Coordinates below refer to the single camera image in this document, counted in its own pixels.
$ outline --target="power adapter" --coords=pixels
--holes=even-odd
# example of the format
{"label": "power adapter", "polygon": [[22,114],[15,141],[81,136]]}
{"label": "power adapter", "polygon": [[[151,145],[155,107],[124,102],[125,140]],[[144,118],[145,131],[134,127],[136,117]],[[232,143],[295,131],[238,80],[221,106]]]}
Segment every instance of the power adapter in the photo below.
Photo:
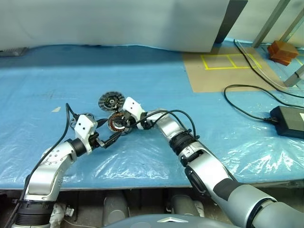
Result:
{"label": "power adapter", "polygon": [[304,109],[278,106],[270,116],[278,135],[304,139]]}

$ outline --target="floor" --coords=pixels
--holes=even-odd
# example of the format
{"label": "floor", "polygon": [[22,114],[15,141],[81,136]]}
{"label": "floor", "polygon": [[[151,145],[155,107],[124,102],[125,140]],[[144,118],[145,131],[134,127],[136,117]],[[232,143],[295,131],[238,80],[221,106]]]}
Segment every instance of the floor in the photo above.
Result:
{"label": "floor", "polygon": [[[142,190],[124,190],[130,209],[130,215],[142,214],[162,214],[169,213],[168,208],[171,195],[176,191],[182,192],[197,200],[192,189],[142,189]],[[282,201],[289,206],[304,212],[304,188],[261,188],[261,190]],[[0,193],[0,228],[4,227],[4,222],[8,219],[14,205],[11,200],[18,197],[19,191]],[[70,205],[75,209],[72,217],[65,217],[66,220],[76,225],[86,225],[92,227],[102,226],[103,201],[105,191],[67,191],[61,192],[58,201]],[[205,217],[215,219],[225,223],[230,223],[227,216],[210,199],[201,199],[203,203]],[[72,228],[65,221],[61,228]]]}

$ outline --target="white wall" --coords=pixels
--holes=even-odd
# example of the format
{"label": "white wall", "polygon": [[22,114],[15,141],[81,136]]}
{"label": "white wall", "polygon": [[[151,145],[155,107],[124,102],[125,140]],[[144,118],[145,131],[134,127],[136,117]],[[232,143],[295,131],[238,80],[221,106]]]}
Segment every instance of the white wall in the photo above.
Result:
{"label": "white wall", "polygon": [[[278,2],[279,0],[249,0],[227,37],[253,41]],[[291,0],[263,42],[272,43],[274,40],[280,39],[303,8],[303,0]],[[303,30],[295,35],[296,38],[290,39],[289,43],[297,47],[304,47]]]}

